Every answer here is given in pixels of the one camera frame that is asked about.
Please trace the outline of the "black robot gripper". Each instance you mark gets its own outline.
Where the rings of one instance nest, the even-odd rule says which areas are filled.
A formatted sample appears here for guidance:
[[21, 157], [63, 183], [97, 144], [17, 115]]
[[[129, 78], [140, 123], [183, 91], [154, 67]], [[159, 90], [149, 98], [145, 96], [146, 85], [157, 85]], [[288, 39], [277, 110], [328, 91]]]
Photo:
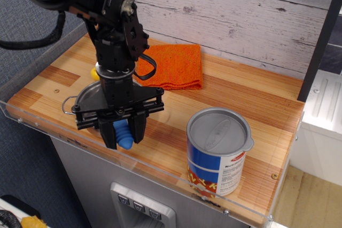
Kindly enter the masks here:
[[96, 64], [95, 68], [102, 91], [72, 107], [76, 121], [82, 124], [83, 113], [95, 112], [106, 147], [116, 150], [116, 133], [112, 122], [128, 119], [134, 142], [140, 143], [145, 135], [146, 115], [164, 109], [163, 89], [136, 85], [133, 81], [133, 62], [119, 71], [105, 69], [100, 64]]

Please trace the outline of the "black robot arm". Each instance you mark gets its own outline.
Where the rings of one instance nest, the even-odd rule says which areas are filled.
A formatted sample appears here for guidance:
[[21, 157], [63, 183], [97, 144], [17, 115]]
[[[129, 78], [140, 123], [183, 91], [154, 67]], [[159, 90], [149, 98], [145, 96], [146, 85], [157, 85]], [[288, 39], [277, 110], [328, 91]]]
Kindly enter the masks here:
[[58, 12], [55, 29], [34, 41], [3, 42], [11, 50], [34, 49], [61, 38], [66, 12], [84, 20], [96, 49], [96, 74], [99, 80], [76, 97], [71, 114], [78, 129], [98, 129], [110, 149], [130, 149], [144, 138], [146, 119], [163, 110], [163, 89], [143, 87], [134, 82], [136, 62], [156, 62], [145, 54], [148, 35], [138, 21], [135, 0], [31, 0], [36, 5]]

